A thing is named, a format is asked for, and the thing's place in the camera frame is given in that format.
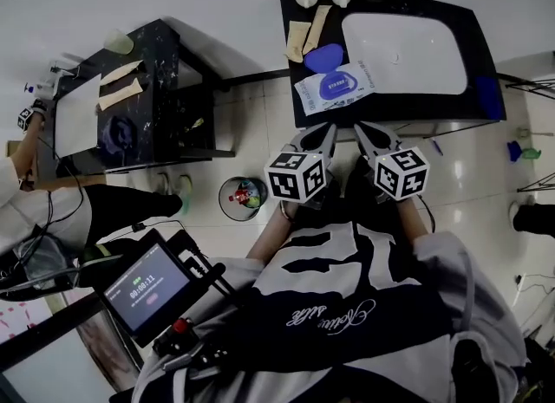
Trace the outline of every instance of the paper sheet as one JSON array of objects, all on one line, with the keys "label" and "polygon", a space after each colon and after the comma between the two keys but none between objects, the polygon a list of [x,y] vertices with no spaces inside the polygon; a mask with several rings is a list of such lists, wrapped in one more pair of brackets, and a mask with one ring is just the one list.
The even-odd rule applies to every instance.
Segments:
[{"label": "paper sheet", "polygon": [[62,97],[56,107],[55,151],[60,158],[96,147],[101,76]]},{"label": "paper sheet", "polygon": [[125,66],[121,66],[120,68],[117,68],[113,72],[110,72],[109,74],[104,76],[104,78],[101,79],[101,86],[105,86],[106,84],[109,84],[110,82],[117,81],[120,78],[123,78],[125,75],[130,74],[136,68],[138,68],[139,64],[141,64],[141,63],[142,63],[142,60],[135,61],[135,62],[130,62],[129,64],[126,64]]}]

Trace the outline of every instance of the blue object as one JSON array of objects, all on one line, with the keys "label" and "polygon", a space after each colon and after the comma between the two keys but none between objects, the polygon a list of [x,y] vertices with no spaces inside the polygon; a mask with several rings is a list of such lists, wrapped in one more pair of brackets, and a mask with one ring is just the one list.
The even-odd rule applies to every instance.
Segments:
[{"label": "blue object", "polygon": [[125,153],[137,144],[137,129],[129,118],[113,116],[102,129],[100,142],[112,155]]},{"label": "blue object", "polygon": [[510,143],[506,143],[506,146],[509,149],[509,157],[511,158],[512,163],[516,163],[517,159],[520,158],[522,155],[522,148],[517,141],[511,141]]},{"label": "blue object", "polygon": [[312,50],[304,58],[304,65],[315,74],[328,74],[341,66],[343,62],[343,47],[339,44],[328,44]]},{"label": "blue object", "polygon": [[501,100],[498,81],[489,76],[476,77],[476,89],[480,107],[490,120],[503,120],[503,101]]},{"label": "blue object", "polygon": [[438,152],[438,154],[441,155],[441,156],[443,156],[443,151],[441,150],[440,145],[437,144],[437,141],[434,140],[433,138],[432,138],[432,144],[434,145],[435,150]]},{"label": "blue object", "polygon": [[342,62],[343,47],[339,44],[328,44],[312,50],[304,58],[307,68],[317,74],[326,74],[320,81],[320,97],[324,100],[334,100],[358,87],[358,81],[351,74],[336,70]]}]

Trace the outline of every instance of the table leg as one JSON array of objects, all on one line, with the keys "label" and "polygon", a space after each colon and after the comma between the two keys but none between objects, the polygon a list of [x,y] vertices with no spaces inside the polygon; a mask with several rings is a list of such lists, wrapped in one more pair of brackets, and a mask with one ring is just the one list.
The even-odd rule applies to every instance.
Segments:
[{"label": "table leg", "polygon": [[197,72],[199,72],[208,85],[213,88],[217,88],[222,92],[229,91],[229,84],[227,84],[221,76],[219,76],[208,64],[202,61],[198,56],[196,56],[191,50],[184,46],[180,42],[180,60],[185,64],[191,66]]}]

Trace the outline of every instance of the white board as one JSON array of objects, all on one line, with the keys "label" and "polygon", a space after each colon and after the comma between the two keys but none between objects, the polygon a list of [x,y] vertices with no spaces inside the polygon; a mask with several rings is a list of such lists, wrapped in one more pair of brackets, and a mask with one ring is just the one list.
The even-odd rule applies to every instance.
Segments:
[{"label": "white board", "polygon": [[55,151],[60,158],[96,147],[96,105],[101,75],[58,101],[55,114]]}]

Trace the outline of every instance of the red button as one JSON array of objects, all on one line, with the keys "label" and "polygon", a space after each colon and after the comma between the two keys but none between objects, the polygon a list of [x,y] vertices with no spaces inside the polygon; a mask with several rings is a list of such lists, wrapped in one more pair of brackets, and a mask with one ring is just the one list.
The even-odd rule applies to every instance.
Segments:
[{"label": "red button", "polygon": [[178,334],[184,334],[187,331],[188,327],[189,325],[185,320],[183,320],[183,318],[180,318],[173,324],[173,330]]}]

